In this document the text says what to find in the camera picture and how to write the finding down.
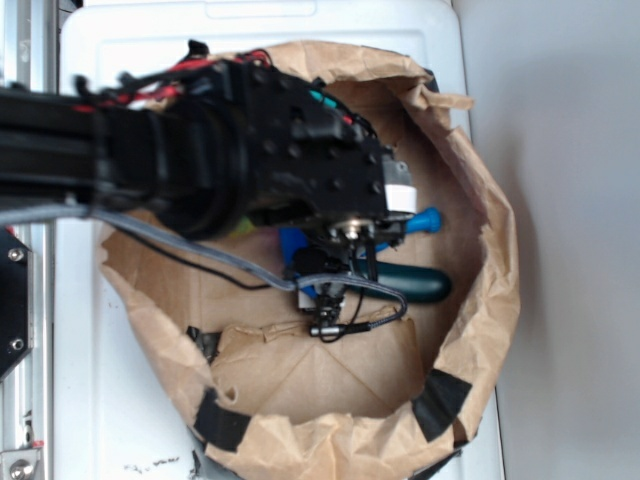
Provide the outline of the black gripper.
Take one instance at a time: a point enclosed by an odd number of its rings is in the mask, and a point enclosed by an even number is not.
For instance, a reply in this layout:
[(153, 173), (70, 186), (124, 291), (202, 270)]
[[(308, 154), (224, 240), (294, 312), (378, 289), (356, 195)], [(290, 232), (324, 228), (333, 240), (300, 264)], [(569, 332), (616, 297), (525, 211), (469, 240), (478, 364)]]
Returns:
[(379, 284), (376, 249), (402, 244), (417, 213), (408, 166), (321, 81), (259, 63), (240, 70), (255, 193), (247, 217), (283, 231), (285, 243), (303, 236), (287, 265), (298, 289), (313, 293), (311, 336), (333, 343), (367, 332), (373, 323), (340, 323), (342, 302), (350, 286), (398, 294)]

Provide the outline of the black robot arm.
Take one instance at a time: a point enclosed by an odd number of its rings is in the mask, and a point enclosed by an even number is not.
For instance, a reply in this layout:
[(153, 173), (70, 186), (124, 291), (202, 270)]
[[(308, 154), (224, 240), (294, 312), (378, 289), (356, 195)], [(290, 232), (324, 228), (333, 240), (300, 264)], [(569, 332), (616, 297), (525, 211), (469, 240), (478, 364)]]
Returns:
[[(278, 70), (260, 53), (189, 60), (116, 88), (72, 96), (1, 92), (1, 221), (5, 225), (93, 218), (245, 271), (295, 291), (316, 287), (312, 334), (366, 332), (340, 325), (332, 286), (395, 298), (374, 265), (377, 245), (400, 244), (416, 213), (407, 166), (371, 124), (329, 94), (321, 80)], [(207, 241), (243, 219), (258, 227), (297, 227), (353, 259), (345, 272), (280, 278)]]

